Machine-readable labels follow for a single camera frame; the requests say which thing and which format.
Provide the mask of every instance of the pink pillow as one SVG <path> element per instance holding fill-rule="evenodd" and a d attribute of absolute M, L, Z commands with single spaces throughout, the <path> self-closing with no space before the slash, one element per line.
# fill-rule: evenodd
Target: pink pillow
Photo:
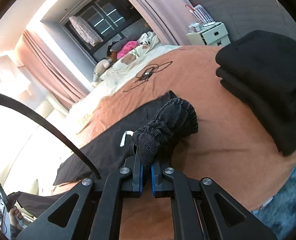
<path fill-rule="evenodd" d="M 128 54 L 128 52 L 132 51 L 135 47 L 138 46 L 137 41 L 128 41 L 125 46 L 121 49 L 121 51 L 117 54 L 117 59 L 121 59 L 124 55 Z"/>

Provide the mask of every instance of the window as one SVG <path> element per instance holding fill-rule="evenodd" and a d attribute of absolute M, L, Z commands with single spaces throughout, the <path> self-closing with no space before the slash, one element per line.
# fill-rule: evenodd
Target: window
<path fill-rule="evenodd" d="M 81 16 L 87 21 L 103 39 L 103 42 L 94 47 L 79 36 L 70 21 L 65 24 L 68 31 L 96 62 L 102 59 L 102 55 L 106 56 L 106 52 L 103 51 L 106 50 L 107 43 L 124 38 L 122 31 L 142 18 L 132 6 L 118 7 L 119 4 L 118 0 L 92 0 L 76 13 L 76 16 Z"/>

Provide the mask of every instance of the stack of folded clothing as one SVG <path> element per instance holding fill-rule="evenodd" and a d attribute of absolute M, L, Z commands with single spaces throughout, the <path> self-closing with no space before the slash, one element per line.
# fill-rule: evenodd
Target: stack of folded clothing
<path fill-rule="evenodd" d="M 247 104 L 284 156 L 296 150 L 296 41 L 253 31 L 216 55 L 221 85 Z"/>

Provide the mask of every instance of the red bag handle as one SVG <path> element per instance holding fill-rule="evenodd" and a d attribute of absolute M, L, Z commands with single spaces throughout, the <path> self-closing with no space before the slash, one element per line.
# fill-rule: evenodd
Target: red bag handle
<path fill-rule="evenodd" d="M 186 4 L 186 8 L 187 6 L 192 10 L 192 11 L 195 11 L 195 8 L 192 8 L 190 5 Z"/>

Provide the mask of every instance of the white bedding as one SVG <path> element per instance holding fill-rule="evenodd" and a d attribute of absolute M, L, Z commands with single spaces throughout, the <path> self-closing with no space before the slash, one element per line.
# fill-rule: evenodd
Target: white bedding
<path fill-rule="evenodd" d="M 65 119 L 67 133 L 71 136 L 78 134 L 89 122 L 93 111 L 97 108 L 100 100 L 109 95 L 116 93 L 124 84 L 136 76 L 150 61 L 153 59 L 179 48 L 180 46 L 162 45 L 157 36 L 148 49 L 142 50 L 140 46 L 135 48 L 136 51 L 130 53 L 139 55 L 139 57 L 129 65 L 117 61 L 102 76 L 103 81 L 84 99 L 74 104 Z"/>

